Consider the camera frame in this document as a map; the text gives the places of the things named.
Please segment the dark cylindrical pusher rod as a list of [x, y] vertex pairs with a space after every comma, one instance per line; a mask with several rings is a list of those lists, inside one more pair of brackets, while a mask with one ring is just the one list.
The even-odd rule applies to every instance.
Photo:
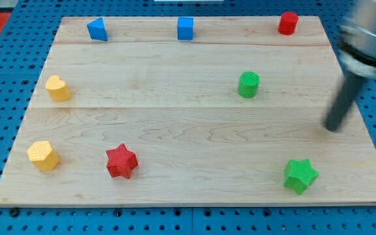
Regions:
[[325, 129], [331, 132], [336, 132], [340, 129], [353, 102], [356, 100], [366, 82], [367, 78], [363, 76], [349, 71], [345, 73], [344, 81], [323, 121]]

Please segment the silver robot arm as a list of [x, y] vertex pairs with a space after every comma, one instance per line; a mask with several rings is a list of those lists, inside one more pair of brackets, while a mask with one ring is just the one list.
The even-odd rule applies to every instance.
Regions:
[[340, 129], [366, 82], [376, 77], [376, 0], [358, 1], [340, 31], [344, 81], [323, 121], [324, 128], [332, 132]]

